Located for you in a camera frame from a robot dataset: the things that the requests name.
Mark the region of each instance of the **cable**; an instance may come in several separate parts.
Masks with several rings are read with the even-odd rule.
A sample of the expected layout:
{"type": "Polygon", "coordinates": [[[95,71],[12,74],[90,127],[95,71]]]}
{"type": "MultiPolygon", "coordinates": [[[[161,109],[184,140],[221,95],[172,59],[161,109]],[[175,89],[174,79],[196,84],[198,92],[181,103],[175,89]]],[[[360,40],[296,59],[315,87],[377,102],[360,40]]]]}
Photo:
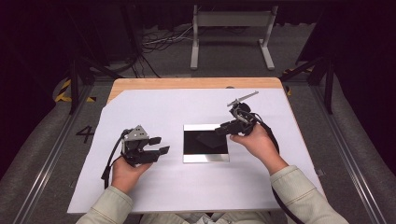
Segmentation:
{"type": "Polygon", "coordinates": [[[221,30],[229,32],[229,33],[233,33],[235,35],[241,35],[242,33],[244,33],[246,31],[247,28],[248,28],[247,26],[244,26],[244,27],[240,28],[240,29],[242,29],[242,31],[234,31],[234,30],[237,30],[238,27],[224,26],[224,27],[221,27],[221,30]]]}
{"type": "Polygon", "coordinates": [[[137,70],[136,70],[136,68],[134,67],[134,65],[133,65],[131,68],[132,68],[132,71],[134,72],[134,76],[135,76],[136,78],[140,78],[139,73],[137,72],[137,70]]]}
{"type": "Polygon", "coordinates": [[[143,53],[151,53],[154,50],[165,50],[169,48],[171,45],[178,43],[180,41],[183,41],[185,39],[192,40],[191,38],[188,38],[187,36],[190,35],[192,26],[190,26],[188,29],[180,32],[173,32],[171,35],[168,35],[169,32],[165,33],[163,37],[161,38],[156,38],[156,39],[151,39],[149,36],[150,35],[155,35],[154,33],[148,34],[148,40],[144,43],[142,43],[142,48],[143,49],[148,49],[148,51],[144,51],[143,53]]]}
{"type": "Polygon", "coordinates": [[[96,68],[97,70],[103,72],[103,73],[106,74],[107,76],[113,77],[113,78],[115,78],[115,79],[117,79],[117,78],[123,78],[123,77],[120,76],[119,74],[116,74],[116,73],[114,73],[114,72],[108,70],[107,68],[102,67],[101,64],[99,64],[99,63],[97,63],[96,61],[93,61],[93,60],[91,60],[91,59],[89,59],[89,58],[79,57],[78,59],[79,59],[81,62],[86,63],[86,64],[88,64],[88,65],[90,65],[90,66],[96,68]]]}
{"type": "Polygon", "coordinates": [[[151,64],[149,63],[149,61],[145,58],[145,56],[141,55],[141,57],[143,58],[143,60],[148,64],[149,68],[151,68],[151,71],[155,74],[155,76],[160,77],[160,75],[158,75],[154,69],[152,68],[151,64]]]}
{"type": "Polygon", "coordinates": [[[117,147],[120,144],[120,141],[122,140],[123,136],[126,134],[130,133],[133,129],[126,129],[122,132],[119,140],[117,140],[116,145],[113,147],[113,150],[111,151],[110,157],[108,158],[107,165],[105,170],[103,171],[101,179],[105,180],[105,189],[108,187],[108,179],[110,178],[110,171],[111,171],[111,166],[113,163],[111,163],[111,160],[113,159],[114,153],[116,152],[117,147]]]}
{"type": "MultiPolygon", "coordinates": [[[[136,62],[136,60],[137,60],[137,57],[132,62],[127,63],[123,67],[119,67],[119,68],[115,68],[115,69],[108,69],[108,68],[107,69],[110,70],[111,72],[114,72],[114,73],[121,73],[121,72],[124,72],[124,71],[128,70],[128,68],[132,67],[134,65],[134,63],[136,62]]],[[[101,71],[92,71],[92,70],[90,70],[90,71],[93,72],[96,75],[105,75],[101,71]]]]}
{"type": "Polygon", "coordinates": [[[142,67],[142,75],[143,75],[143,77],[146,77],[146,75],[145,75],[145,66],[143,66],[141,59],[142,59],[142,57],[139,57],[139,63],[140,63],[140,66],[142,67]]]}
{"type": "MultiPolygon", "coordinates": [[[[264,128],[264,130],[267,132],[268,137],[271,139],[271,141],[273,142],[277,153],[279,153],[279,144],[277,143],[274,134],[272,133],[271,128],[266,125],[263,121],[262,118],[260,117],[260,115],[256,114],[256,113],[249,113],[247,111],[238,109],[237,113],[241,113],[244,114],[245,116],[249,116],[250,118],[256,120],[257,122],[260,123],[260,125],[264,128]]],[[[279,204],[279,206],[282,208],[282,210],[288,215],[288,217],[290,217],[295,223],[297,224],[304,224],[299,218],[297,218],[297,216],[295,216],[290,210],[289,208],[282,202],[282,200],[280,200],[279,195],[277,195],[276,191],[274,190],[274,188],[272,188],[272,191],[274,193],[276,202],[279,204]]]]}

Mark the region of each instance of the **wire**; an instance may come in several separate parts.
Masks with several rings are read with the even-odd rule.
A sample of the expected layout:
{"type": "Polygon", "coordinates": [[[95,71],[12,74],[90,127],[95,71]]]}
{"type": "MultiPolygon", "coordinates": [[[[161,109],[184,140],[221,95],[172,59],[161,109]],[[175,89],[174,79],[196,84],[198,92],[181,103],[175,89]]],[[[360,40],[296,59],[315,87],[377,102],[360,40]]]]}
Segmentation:
{"type": "Polygon", "coordinates": [[[132,71],[134,72],[134,76],[135,76],[136,78],[140,78],[139,73],[137,72],[135,66],[132,66],[131,68],[132,68],[132,71]]]}
{"type": "MultiPolygon", "coordinates": [[[[133,64],[136,62],[136,59],[137,59],[137,57],[132,62],[128,62],[123,67],[119,67],[119,68],[115,68],[115,69],[108,69],[108,68],[107,69],[112,71],[112,72],[114,72],[114,73],[121,73],[123,71],[128,70],[130,67],[132,67],[133,64]]],[[[105,75],[103,72],[100,72],[100,71],[92,71],[92,70],[90,70],[90,71],[93,72],[96,75],[105,75]]]]}
{"type": "Polygon", "coordinates": [[[223,31],[230,32],[230,33],[233,33],[233,34],[236,34],[236,35],[241,35],[242,33],[244,33],[246,31],[247,28],[248,28],[247,26],[244,26],[244,27],[241,27],[241,28],[234,27],[234,26],[232,26],[232,27],[230,27],[230,26],[221,27],[221,29],[223,31]]]}
{"type": "Polygon", "coordinates": [[[145,38],[148,38],[148,40],[142,43],[142,48],[148,49],[148,51],[144,51],[143,53],[151,53],[154,50],[159,50],[159,51],[165,50],[170,46],[172,46],[173,44],[181,42],[185,39],[192,40],[191,38],[187,37],[191,33],[191,28],[192,26],[190,26],[188,29],[184,31],[173,32],[171,34],[170,32],[166,32],[165,34],[163,34],[161,38],[156,38],[156,39],[150,37],[150,35],[155,35],[155,33],[147,34],[145,38]]]}
{"type": "Polygon", "coordinates": [[[143,60],[145,60],[145,62],[148,64],[149,68],[151,68],[151,71],[155,74],[155,76],[160,77],[160,75],[158,75],[154,69],[152,68],[151,64],[149,63],[149,61],[145,58],[145,56],[141,55],[141,57],[143,58],[143,60]]]}
{"type": "Polygon", "coordinates": [[[123,138],[126,134],[130,133],[132,130],[133,130],[133,129],[125,129],[124,131],[122,131],[122,134],[120,135],[119,140],[117,140],[116,145],[113,147],[113,150],[111,151],[110,157],[108,158],[108,161],[107,161],[106,168],[105,168],[105,170],[103,171],[103,174],[102,174],[102,177],[101,177],[101,179],[105,180],[105,189],[108,187],[108,179],[110,178],[111,166],[112,166],[113,163],[114,163],[114,162],[111,162],[112,159],[113,159],[114,153],[116,152],[116,149],[117,149],[117,147],[119,146],[120,141],[122,140],[122,138],[123,138]]]}
{"type": "MultiPolygon", "coordinates": [[[[271,141],[273,142],[277,153],[279,153],[279,144],[277,143],[274,134],[271,131],[271,128],[266,125],[263,121],[262,118],[260,117],[260,115],[256,114],[256,113],[249,113],[247,111],[238,109],[236,111],[237,113],[241,113],[247,117],[251,117],[252,119],[256,120],[257,122],[260,123],[260,125],[264,128],[265,131],[267,131],[268,137],[271,139],[271,141]]],[[[282,200],[279,198],[279,195],[277,195],[276,191],[274,190],[274,188],[272,188],[272,191],[274,193],[276,202],[279,204],[279,206],[283,209],[283,211],[297,224],[304,224],[299,218],[297,218],[297,216],[295,216],[290,210],[289,208],[282,202],[282,200]]]]}
{"type": "Polygon", "coordinates": [[[142,64],[142,57],[139,57],[139,63],[140,63],[140,66],[142,67],[142,75],[143,75],[143,77],[146,77],[145,66],[143,66],[143,64],[142,64]]]}

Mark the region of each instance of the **floor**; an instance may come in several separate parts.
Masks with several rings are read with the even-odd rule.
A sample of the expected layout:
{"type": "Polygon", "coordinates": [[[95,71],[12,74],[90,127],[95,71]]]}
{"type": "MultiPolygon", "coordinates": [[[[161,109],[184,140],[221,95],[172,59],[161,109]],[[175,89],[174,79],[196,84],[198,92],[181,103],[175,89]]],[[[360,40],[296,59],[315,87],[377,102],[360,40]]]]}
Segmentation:
{"type": "MultiPolygon", "coordinates": [[[[164,78],[280,77],[282,71],[295,67],[295,60],[313,27],[302,24],[274,28],[269,43],[274,71],[266,69],[257,43],[263,31],[257,28],[201,31],[196,71],[190,70],[189,39],[144,56],[164,78]]],[[[139,77],[156,77],[143,61],[137,62],[134,69],[139,77]]],[[[137,76],[132,69],[121,74],[137,76]]],[[[290,87],[290,106],[329,203],[350,223],[396,223],[396,214],[392,212],[396,208],[396,178],[376,153],[337,80],[333,88],[333,115],[329,116],[320,98],[323,83],[311,87],[305,78],[306,74],[301,74],[284,85],[290,87]]],[[[73,116],[68,115],[69,102],[58,102],[36,127],[0,182],[0,190],[6,192],[0,196],[0,223],[73,223],[78,220],[80,215],[67,214],[66,210],[90,150],[92,136],[88,130],[91,127],[91,133],[94,132],[113,81],[97,76],[93,86],[80,88],[82,96],[95,97],[96,101],[85,102],[73,116]]],[[[54,90],[54,98],[57,92],[59,87],[54,90]]],[[[274,212],[273,216],[276,223],[286,223],[281,212],[274,212]]],[[[130,215],[125,223],[137,223],[137,220],[138,216],[130,215]]]]}

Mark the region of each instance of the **white board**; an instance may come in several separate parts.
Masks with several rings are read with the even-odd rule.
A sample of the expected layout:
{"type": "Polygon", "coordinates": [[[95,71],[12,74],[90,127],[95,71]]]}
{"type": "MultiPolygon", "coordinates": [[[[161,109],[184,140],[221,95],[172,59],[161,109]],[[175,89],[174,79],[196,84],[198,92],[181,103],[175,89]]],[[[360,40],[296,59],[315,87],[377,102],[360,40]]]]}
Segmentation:
{"type": "Polygon", "coordinates": [[[101,175],[112,148],[123,130],[139,124],[150,137],[163,139],[145,149],[170,148],[131,193],[132,212],[277,209],[263,164],[229,139],[230,162],[183,163],[183,125],[230,121],[226,105],[254,91],[259,94],[245,103],[271,127],[285,161],[297,165],[323,193],[283,89],[136,90],[122,92],[103,109],[67,212],[86,213],[96,202],[104,191],[101,175]]]}

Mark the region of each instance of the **metal rod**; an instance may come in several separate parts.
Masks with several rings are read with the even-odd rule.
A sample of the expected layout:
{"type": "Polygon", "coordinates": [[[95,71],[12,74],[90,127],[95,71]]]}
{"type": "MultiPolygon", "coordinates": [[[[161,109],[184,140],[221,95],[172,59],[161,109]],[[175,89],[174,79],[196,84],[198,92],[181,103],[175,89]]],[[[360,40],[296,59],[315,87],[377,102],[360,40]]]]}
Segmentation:
{"type": "Polygon", "coordinates": [[[299,74],[302,73],[305,69],[308,69],[308,68],[310,68],[310,67],[312,67],[312,66],[317,65],[318,63],[321,63],[322,60],[323,60],[323,58],[320,57],[320,58],[316,58],[315,60],[310,61],[310,62],[308,62],[308,63],[304,63],[304,64],[302,64],[302,65],[296,67],[294,70],[292,70],[291,72],[287,73],[286,75],[280,77],[279,80],[280,80],[281,82],[287,81],[287,80],[289,80],[290,78],[299,75],[299,74]]]}
{"type": "Polygon", "coordinates": [[[53,169],[55,168],[56,162],[58,161],[59,157],[62,154],[62,150],[64,149],[64,143],[67,135],[69,134],[77,116],[80,112],[82,105],[85,102],[85,99],[89,96],[89,93],[92,89],[92,86],[84,86],[82,90],[82,94],[80,95],[80,104],[76,108],[75,113],[69,115],[64,126],[59,134],[54,146],[52,147],[47,160],[44,162],[41,171],[38,173],[37,178],[35,179],[35,183],[33,184],[32,188],[28,196],[26,197],[23,205],[18,212],[17,216],[15,217],[13,223],[27,223],[30,215],[32,215],[33,210],[35,209],[35,205],[38,202],[38,199],[41,196],[44,188],[46,187],[50,176],[52,174],[53,169]]]}
{"type": "Polygon", "coordinates": [[[332,129],[332,134],[335,137],[335,140],[338,144],[338,149],[340,156],[346,166],[347,171],[352,179],[353,184],[359,195],[361,196],[361,201],[363,202],[364,207],[367,210],[367,213],[372,221],[372,223],[385,224],[387,221],[384,219],[384,216],[381,213],[381,210],[378,207],[378,204],[375,201],[373,193],[370,191],[370,188],[367,185],[366,179],[361,172],[358,164],[350,152],[350,149],[347,145],[347,141],[339,129],[337,122],[335,121],[332,115],[329,115],[327,112],[326,105],[323,104],[323,95],[320,92],[319,87],[311,86],[311,91],[315,99],[317,100],[318,105],[320,105],[321,111],[325,116],[330,128],[332,129]]]}
{"type": "Polygon", "coordinates": [[[327,112],[332,114],[332,83],[334,76],[334,65],[332,64],[332,61],[329,60],[328,66],[329,67],[326,75],[326,88],[324,92],[324,105],[327,108],[327,112]]]}

